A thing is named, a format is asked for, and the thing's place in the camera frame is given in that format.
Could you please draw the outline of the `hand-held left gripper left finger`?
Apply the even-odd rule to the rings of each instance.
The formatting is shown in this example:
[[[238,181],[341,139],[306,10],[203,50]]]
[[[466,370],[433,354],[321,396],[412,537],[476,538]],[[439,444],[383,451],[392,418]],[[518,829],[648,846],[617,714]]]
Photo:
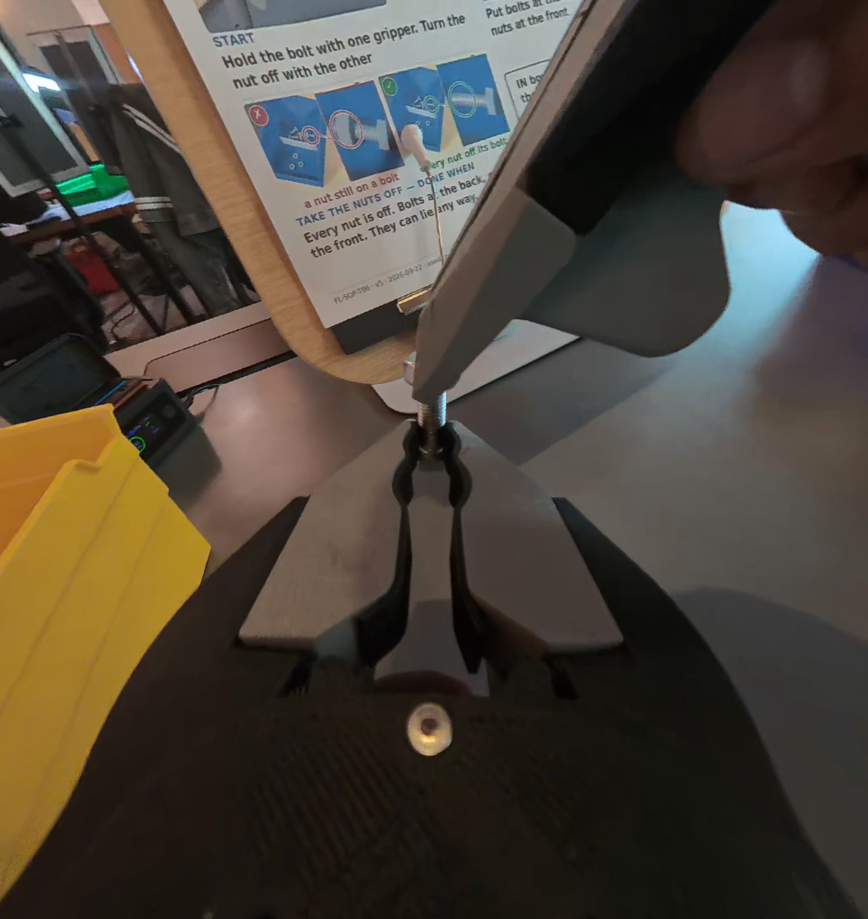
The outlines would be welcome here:
[[[395,577],[402,509],[393,489],[411,423],[321,482],[238,633],[248,648],[358,663],[358,615]]]

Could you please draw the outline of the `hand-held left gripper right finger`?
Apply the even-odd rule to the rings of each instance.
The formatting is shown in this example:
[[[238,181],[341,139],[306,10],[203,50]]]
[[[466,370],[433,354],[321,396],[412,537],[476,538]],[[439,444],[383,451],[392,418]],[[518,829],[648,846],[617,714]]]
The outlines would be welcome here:
[[[453,629],[470,672],[605,651],[623,637],[563,516],[542,488],[450,424]]]

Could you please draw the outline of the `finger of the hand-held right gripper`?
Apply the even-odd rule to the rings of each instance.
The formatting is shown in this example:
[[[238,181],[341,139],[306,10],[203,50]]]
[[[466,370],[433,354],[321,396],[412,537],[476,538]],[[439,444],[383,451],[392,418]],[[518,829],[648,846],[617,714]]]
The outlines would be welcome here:
[[[663,357],[700,339],[724,313],[731,283],[722,194],[677,164],[686,113],[672,158],[643,168],[587,235],[526,190],[547,132],[633,3],[584,2],[574,13],[422,312],[418,401],[451,388],[513,320]]]

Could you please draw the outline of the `steel bolt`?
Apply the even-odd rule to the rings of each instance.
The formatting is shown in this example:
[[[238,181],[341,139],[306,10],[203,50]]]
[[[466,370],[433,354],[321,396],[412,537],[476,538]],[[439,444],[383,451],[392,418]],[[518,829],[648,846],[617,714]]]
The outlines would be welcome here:
[[[440,460],[444,452],[448,397],[441,392],[429,402],[417,404],[418,450],[425,460]]]

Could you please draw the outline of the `yellow plastic bin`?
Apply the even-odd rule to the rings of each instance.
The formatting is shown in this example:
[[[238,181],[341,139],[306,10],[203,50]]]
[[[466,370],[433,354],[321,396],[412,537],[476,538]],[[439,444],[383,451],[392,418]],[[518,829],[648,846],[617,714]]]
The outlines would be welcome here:
[[[0,901],[210,553],[111,406],[0,428]]]

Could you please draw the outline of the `person's right hand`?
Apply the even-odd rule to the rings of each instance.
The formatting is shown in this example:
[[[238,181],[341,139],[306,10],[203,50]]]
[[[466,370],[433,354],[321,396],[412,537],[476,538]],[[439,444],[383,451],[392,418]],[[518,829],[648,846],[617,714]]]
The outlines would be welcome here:
[[[770,2],[688,110],[676,156],[868,270],[868,1]]]

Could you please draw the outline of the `printed instruction sheet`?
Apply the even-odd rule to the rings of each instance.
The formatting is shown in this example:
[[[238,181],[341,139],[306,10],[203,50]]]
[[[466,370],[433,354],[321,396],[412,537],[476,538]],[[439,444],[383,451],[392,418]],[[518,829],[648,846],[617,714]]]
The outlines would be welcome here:
[[[294,271],[334,328],[432,284],[576,1],[168,1]]]

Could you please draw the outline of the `wooden document stand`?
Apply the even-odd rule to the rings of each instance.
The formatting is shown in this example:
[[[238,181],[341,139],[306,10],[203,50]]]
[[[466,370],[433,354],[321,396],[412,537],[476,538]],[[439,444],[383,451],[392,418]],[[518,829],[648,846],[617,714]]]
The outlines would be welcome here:
[[[415,347],[417,317],[404,315],[398,303],[422,289],[340,326],[323,326],[164,3],[101,6],[279,334],[314,368],[379,390],[400,376],[403,358]]]

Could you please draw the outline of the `dark hanging jacket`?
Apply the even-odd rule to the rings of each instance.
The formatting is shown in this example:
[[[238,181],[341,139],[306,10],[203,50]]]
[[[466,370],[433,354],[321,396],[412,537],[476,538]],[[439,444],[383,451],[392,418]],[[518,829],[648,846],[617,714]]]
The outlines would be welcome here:
[[[108,86],[114,164],[141,221],[209,314],[256,302],[256,291],[187,159],[141,84]]]

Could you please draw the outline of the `framed sign easel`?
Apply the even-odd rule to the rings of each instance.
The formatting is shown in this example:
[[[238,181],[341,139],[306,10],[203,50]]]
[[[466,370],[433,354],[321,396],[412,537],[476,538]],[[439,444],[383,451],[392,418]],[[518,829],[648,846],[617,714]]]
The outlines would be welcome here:
[[[0,186],[18,198],[87,171],[77,146],[0,41]]]

